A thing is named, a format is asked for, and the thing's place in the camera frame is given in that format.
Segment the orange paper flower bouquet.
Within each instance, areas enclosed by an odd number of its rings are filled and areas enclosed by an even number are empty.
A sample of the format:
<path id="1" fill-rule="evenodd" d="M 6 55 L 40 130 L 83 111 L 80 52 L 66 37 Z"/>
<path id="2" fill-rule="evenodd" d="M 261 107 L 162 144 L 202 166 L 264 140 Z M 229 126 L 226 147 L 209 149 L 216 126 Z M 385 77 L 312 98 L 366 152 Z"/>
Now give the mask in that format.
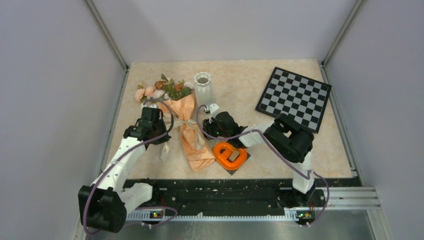
<path id="1" fill-rule="evenodd" d="M 197 86 L 193 81 L 175 81 L 162 74 L 161 79 L 152 86 L 144 87 L 139 84 L 134 94 L 137 102 L 152 100 L 150 104 L 156 103 L 164 113 L 168 128 L 173 121 L 172 128 L 179 131 L 184 155 L 193 172 L 198 172 L 215 161 L 211 147 L 192 119 L 197 105 Z"/>

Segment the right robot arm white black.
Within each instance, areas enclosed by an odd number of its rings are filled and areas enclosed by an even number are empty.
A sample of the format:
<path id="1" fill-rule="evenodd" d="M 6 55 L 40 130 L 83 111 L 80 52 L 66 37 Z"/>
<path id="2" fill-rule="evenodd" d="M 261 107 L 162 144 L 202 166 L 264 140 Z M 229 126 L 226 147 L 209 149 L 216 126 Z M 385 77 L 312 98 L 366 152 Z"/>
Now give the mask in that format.
<path id="1" fill-rule="evenodd" d="M 226 141 L 236 149 L 265 144 L 293 171 L 293 200 L 307 206 L 314 198 L 311 167 L 313 133 L 281 113 L 275 119 L 252 126 L 238 125 L 227 111 L 204 119 L 202 132 L 208 139 Z"/>

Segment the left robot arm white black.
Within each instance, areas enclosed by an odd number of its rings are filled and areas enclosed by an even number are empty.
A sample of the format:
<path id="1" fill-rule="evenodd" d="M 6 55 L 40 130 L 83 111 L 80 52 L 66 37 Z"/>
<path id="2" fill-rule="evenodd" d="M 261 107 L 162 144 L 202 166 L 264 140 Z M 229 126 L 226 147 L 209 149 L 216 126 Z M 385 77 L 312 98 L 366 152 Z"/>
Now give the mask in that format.
<path id="1" fill-rule="evenodd" d="M 156 105 L 144 107 L 136 124 L 129 126 L 120 145 L 105 170 L 91 185 L 78 191 L 80 222 L 84 231 L 119 232 L 128 213 L 145 203 L 154 207 L 160 202 L 160 193 L 148 183 L 136 183 L 128 189 L 124 184 L 137 160 L 149 145 L 170 140 L 163 111 Z"/>

